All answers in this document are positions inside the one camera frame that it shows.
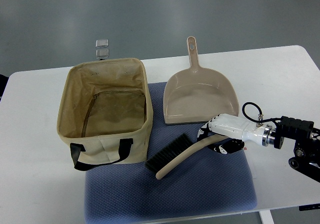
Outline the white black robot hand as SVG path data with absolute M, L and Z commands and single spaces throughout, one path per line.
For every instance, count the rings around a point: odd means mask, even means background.
M 221 154 L 235 153 L 244 148 L 245 141 L 252 141 L 261 146 L 274 144 L 275 129 L 271 125 L 256 124 L 248 119 L 233 116 L 230 114 L 220 114 L 207 123 L 198 131 L 197 140 L 200 141 L 209 136 L 209 133 L 218 138 L 227 138 L 222 144 L 212 141 L 209 148 Z

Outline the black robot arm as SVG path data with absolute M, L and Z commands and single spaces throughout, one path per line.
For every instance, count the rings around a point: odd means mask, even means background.
M 255 120 L 247 115 L 246 107 L 252 105 L 258 110 L 258 118 Z M 288 160 L 288 164 L 294 170 L 319 182 L 320 181 L 320 130 L 314 127 L 313 121 L 281 116 L 280 118 L 263 118 L 261 108 L 253 103 L 246 102 L 242 106 L 242 114 L 256 124 L 273 122 L 275 130 L 267 134 L 273 141 L 273 146 L 280 149 L 285 138 L 295 141 L 294 156 Z

